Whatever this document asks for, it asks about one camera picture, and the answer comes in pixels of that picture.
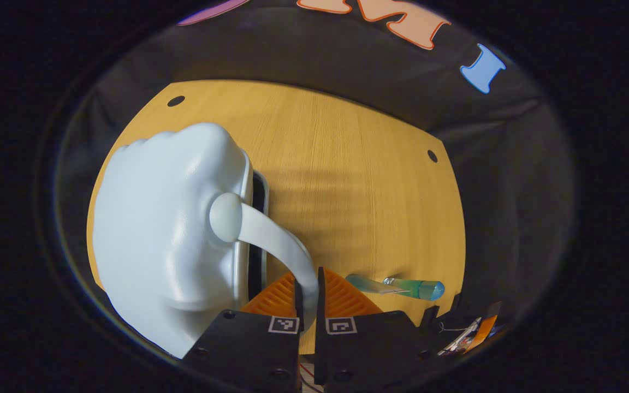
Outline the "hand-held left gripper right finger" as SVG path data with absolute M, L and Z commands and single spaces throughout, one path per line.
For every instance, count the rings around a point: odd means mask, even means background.
M 314 382 L 324 393 L 410 393 L 444 371 L 432 346 L 439 307 L 416 325 L 404 311 L 382 312 L 359 289 L 318 269 Z

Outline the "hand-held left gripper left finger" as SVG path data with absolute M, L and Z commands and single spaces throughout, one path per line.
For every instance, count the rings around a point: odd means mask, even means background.
M 302 393 L 300 285 L 280 276 L 240 310 L 221 310 L 182 359 L 189 370 L 248 393 Z

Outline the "blue skin care tube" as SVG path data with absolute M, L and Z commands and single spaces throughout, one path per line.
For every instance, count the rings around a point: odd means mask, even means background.
M 397 288 L 391 284 L 381 283 L 374 279 L 365 278 L 361 275 L 351 274 L 346 277 L 348 283 L 362 291 L 370 294 L 402 294 L 409 293 L 407 289 Z

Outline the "green bottle with blue cap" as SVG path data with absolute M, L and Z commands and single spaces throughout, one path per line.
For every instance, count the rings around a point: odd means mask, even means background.
M 425 301 L 437 301 L 445 293 L 445 285 L 440 281 L 423 281 L 422 279 L 385 278 L 384 284 L 400 291 L 397 294 Z

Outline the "light blue cloud-shaped suitcase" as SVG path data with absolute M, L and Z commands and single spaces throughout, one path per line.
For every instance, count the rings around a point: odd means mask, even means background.
M 92 251 L 110 303 L 140 336 L 184 358 L 219 311 L 247 303 L 248 246 L 300 284 L 307 330 L 319 284 L 304 244 L 251 205 L 245 150 L 216 123 L 119 147 L 93 204 Z

